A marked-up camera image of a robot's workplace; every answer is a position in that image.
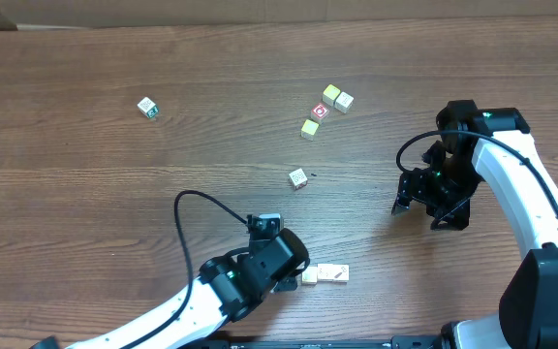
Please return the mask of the yellow G wooden block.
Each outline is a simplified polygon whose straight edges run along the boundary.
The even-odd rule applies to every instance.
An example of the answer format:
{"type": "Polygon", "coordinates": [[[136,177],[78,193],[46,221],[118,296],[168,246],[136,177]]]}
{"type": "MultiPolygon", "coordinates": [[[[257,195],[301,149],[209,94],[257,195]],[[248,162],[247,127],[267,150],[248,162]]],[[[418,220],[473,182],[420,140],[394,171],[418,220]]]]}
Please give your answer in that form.
{"type": "Polygon", "coordinates": [[[309,266],[301,274],[302,285],[315,285],[318,282],[318,267],[309,266]]]}

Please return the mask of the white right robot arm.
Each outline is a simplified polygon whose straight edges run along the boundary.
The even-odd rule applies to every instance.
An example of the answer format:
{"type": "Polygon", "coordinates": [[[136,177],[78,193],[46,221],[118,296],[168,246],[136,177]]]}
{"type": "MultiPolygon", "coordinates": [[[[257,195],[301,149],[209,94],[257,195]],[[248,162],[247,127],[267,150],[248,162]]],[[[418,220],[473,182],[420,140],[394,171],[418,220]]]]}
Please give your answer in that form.
{"type": "Polygon", "coordinates": [[[415,348],[558,348],[558,188],[516,108],[480,109],[450,101],[436,116],[437,141],[425,168],[404,169],[392,214],[419,202],[431,230],[463,230],[470,202],[485,182],[507,217],[522,262],[497,311],[445,324],[415,348]]]}

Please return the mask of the yellow crayon wooden block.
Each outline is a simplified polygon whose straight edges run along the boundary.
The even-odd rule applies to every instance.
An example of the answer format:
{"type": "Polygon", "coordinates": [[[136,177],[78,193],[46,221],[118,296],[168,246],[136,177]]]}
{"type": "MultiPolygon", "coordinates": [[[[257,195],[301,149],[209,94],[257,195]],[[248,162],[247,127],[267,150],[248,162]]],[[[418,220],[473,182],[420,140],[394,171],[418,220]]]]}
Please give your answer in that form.
{"type": "Polygon", "coordinates": [[[350,278],[350,268],[348,265],[334,265],[331,275],[333,282],[346,283],[350,278]]]}

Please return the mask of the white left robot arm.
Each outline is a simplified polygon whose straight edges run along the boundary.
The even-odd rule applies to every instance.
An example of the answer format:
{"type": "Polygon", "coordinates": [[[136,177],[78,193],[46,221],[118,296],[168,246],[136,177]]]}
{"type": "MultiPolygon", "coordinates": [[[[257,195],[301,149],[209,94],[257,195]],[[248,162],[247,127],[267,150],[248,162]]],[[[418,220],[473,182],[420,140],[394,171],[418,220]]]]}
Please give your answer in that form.
{"type": "Polygon", "coordinates": [[[309,263],[303,242],[278,213],[249,215],[246,247],[207,260],[176,295],[109,333],[74,348],[180,348],[245,318],[309,263]]]}

